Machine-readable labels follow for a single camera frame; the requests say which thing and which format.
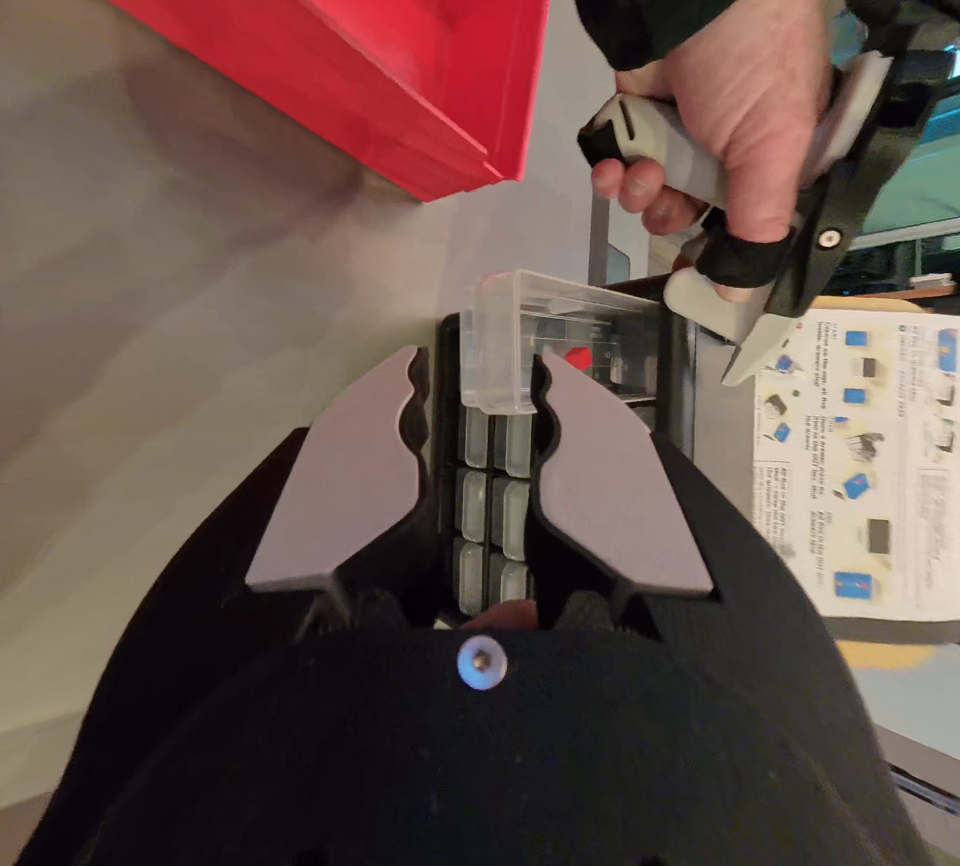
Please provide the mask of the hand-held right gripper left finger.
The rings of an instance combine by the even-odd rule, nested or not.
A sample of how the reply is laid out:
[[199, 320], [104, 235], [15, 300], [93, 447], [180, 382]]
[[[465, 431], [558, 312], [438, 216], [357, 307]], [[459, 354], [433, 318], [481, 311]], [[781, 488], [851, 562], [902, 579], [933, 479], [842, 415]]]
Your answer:
[[426, 581], [429, 372], [426, 348], [402, 347], [315, 418], [247, 569], [250, 589], [401, 594]]

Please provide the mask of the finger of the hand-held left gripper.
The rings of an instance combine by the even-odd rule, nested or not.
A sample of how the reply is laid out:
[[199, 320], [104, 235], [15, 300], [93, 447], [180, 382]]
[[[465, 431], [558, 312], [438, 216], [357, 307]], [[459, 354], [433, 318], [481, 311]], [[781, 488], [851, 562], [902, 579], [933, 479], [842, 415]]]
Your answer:
[[749, 380], [781, 354], [806, 316], [784, 316], [765, 311], [722, 311], [722, 335], [736, 349], [722, 376], [722, 384], [736, 387]]

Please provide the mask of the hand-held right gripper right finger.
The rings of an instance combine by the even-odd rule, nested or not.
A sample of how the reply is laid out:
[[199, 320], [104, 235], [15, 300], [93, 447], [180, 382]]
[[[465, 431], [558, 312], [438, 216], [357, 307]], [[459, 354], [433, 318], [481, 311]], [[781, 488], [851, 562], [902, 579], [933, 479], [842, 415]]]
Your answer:
[[706, 598], [714, 581], [650, 429], [561, 355], [536, 356], [531, 500], [556, 546], [535, 559], [542, 590], [569, 583], [615, 596]]

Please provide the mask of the black drawer cabinet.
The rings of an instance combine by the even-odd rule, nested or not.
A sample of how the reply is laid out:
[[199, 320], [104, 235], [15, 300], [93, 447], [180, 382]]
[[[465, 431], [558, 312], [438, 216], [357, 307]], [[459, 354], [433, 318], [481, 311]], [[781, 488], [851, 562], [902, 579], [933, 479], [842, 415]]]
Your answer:
[[[663, 305], [667, 275], [624, 280], [606, 289], [655, 302], [659, 309], [656, 393], [653, 403], [627, 404], [646, 426], [665, 434], [686, 453], [693, 450], [694, 375], [697, 348], [690, 322]], [[430, 465], [438, 498], [438, 536], [443, 549], [442, 570], [446, 578], [440, 592], [435, 626], [456, 628], [469, 619], [459, 614], [452, 595], [453, 470], [456, 458], [461, 408], [460, 313], [450, 313], [438, 322], [433, 364], [434, 416], [430, 431]], [[532, 464], [533, 431], [532, 427]]]

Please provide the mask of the clear plastic drawer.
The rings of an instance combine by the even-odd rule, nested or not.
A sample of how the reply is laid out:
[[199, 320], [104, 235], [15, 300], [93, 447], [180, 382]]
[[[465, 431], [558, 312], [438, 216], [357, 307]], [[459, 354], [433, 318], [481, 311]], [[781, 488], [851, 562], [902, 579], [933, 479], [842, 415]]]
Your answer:
[[577, 346], [593, 352], [583, 372], [628, 404], [657, 392], [659, 306], [604, 287], [529, 270], [489, 274], [468, 292], [460, 313], [460, 388], [464, 406], [491, 416], [532, 415], [536, 356]]

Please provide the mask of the grid of clear small drawers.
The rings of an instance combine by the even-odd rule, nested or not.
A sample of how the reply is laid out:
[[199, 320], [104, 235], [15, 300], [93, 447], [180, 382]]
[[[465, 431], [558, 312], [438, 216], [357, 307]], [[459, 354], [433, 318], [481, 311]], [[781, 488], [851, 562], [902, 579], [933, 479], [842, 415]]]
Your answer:
[[453, 470], [451, 587], [459, 614], [535, 595], [526, 557], [533, 417], [461, 408]]

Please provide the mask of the person's left hand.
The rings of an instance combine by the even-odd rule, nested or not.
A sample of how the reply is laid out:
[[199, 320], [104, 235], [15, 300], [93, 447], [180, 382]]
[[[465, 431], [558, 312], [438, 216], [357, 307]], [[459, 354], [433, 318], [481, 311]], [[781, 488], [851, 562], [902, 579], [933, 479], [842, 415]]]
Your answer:
[[618, 92], [673, 101], [726, 169], [727, 231], [790, 232], [810, 140], [828, 101], [826, 0], [736, 0], [660, 60], [615, 73]]

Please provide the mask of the printed instruction sheet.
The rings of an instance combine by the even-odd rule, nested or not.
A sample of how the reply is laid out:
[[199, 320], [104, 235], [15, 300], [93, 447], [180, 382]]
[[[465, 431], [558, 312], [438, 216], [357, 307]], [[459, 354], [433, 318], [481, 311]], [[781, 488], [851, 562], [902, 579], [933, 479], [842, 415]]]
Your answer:
[[958, 337], [811, 309], [753, 380], [752, 521], [826, 618], [958, 620]]

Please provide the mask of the instruction sheet on wooden board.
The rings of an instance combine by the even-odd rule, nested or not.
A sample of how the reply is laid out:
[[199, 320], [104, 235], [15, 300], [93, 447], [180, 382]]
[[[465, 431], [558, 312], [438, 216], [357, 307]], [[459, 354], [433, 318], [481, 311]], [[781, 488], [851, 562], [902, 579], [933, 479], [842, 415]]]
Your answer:
[[814, 596], [852, 667], [911, 668], [958, 642], [958, 315], [813, 305], [833, 496]]

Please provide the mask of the red plastic bin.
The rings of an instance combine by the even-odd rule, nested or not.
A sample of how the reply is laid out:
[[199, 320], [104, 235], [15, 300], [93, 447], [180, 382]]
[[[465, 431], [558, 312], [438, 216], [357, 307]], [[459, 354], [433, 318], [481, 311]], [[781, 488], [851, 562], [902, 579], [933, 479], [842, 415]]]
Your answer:
[[549, 0], [109, 0], [422, 201], [519, 181]]

